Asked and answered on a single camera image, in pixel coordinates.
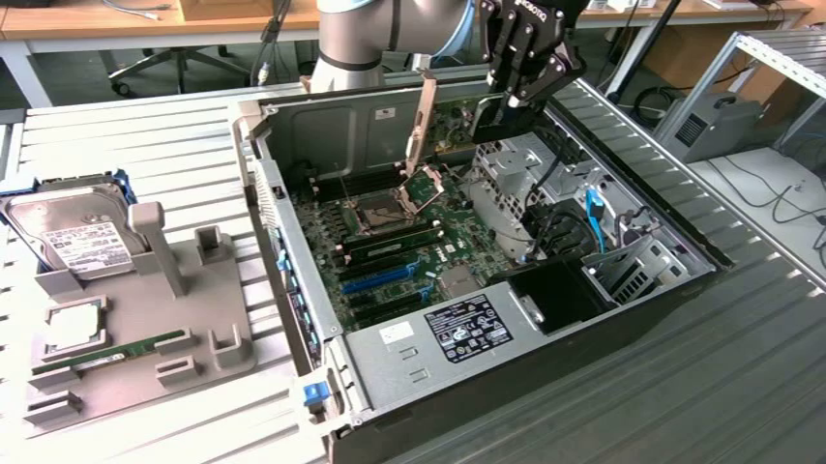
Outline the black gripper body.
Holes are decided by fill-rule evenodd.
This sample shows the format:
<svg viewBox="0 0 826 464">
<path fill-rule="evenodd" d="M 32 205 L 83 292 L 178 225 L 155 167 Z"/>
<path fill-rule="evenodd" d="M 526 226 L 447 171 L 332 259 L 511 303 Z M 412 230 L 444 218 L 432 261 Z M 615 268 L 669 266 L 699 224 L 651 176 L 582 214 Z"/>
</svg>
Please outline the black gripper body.
<svg viewBox="0 0 826 464">
<path fill-rule="evenodd" d="M 575 26 L 589 2 L 562 1 L 482 1 L 481 39 L 483 46 L 495 46 L 506 25 L 514 23 L 517 31 L 529 26 L 538 35 L 538 43 L 558 46 Z"/>
</svg>

